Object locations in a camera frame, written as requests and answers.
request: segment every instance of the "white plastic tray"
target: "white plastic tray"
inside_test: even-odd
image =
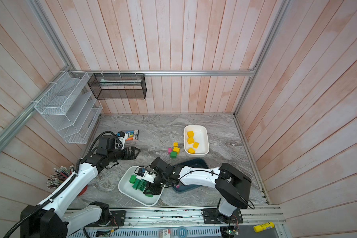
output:
[[[195,135],[193,139],[199,143],[198,148],[193,148],[193,144],[188,144],[188,131],[193,131]],[[189,148],[193,148],[196,152],[191,154],[188,152]],[[186,154],[192,158],[202,158],[209,153],[209,140],[207,138],[207,130],[204,126],[189,125],[184,128],[184,149]]]
[[[157,201],[160,199],[160,196],[164,190],[164,187],[161,190],[160,195],[153,195],[153,197],[147,197],[142,191],[135,190],[132,186],[133,184],[130,183],[130,178],[131,175],[135,174],[135,169],[138,166],[132,166],[131,168],[129,168],[126,173],[123,175],[123,177],[121,178],[121,180],[118,183],[118,189],[121,193],[123,193],[124,195],[132,198],[133,200],[140,202],[141,204],[143,204],[144,206],[147,207],[152,207],[154,206]]]

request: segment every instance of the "green block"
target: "green block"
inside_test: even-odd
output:
[[[135,181],[135,183],[133,184],[132,188],[134,188],[135,190],[137,190],[137,187],[138,187],[140,181],[141,181],[140,179],[136,179],[136,181]]]
[[[146,185],[147,185],[147,181],[143,179],[141,182],[141,186],[138,189],[143,192]]]
[[[135,183],[135,181],[136,181],[136,175],[133,174],[133,175],[131,175],[130,183]]]
[[[176,158],[177,157],[177,152],[176,151],[172,151],[171,152],[171,158]]]

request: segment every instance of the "dark blue tray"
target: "dark blue tray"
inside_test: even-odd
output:
[[[201,158],[191,159],[189,161],[185,161],[180,163],[181,165],[189,166],[192,168],[199,168],[199,169],[208,169],[208,165],[206,164],[205,160]],[[200,187],[201,185],[180,185],[177,187],[172,187],[177,193],[184,193],[186,191],[192,190],[194,188]]]

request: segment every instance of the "yellow glue stick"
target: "yellow glue stick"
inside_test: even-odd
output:
[[[274,227],[275,226],[272,222],[267,222],[267,223],[264,223],[261,225],[254,226],[254,231],[260,232],[260,231],[267,230],[267,229],[274,228]]]

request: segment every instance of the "marble table surface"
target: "marble table surface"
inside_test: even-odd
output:
[[[187,125],[202,125],[207,129],[210,151],[203,159],[209,168],[219,167],[225,162],[235,166],[252,180],[250,200],[254,204],[266,204],[232,114],[136,114],[101,117],[95,137],[103,131],[140,130],[139,139],[127,141],[125,146],[135,146],[141,153],[135,160],[119,161],[119,165],[112,169],[104,169],[89,183],[87,191],[74,199],[69,208],[84,208],[94,201],[107,203],[112,208],[143,207],[119,192],[118,182],[131,166],[147,166],[158,156],[169,164],[190,160],[183,148],[183,131]],[[182,151],[176,159],[171,159],[167,152],[168,147],[173,147],[173,142],[178,142]],[[156,206],[216,206],[220,197],[215,188],[198,187],[181,194],[166,188]]]

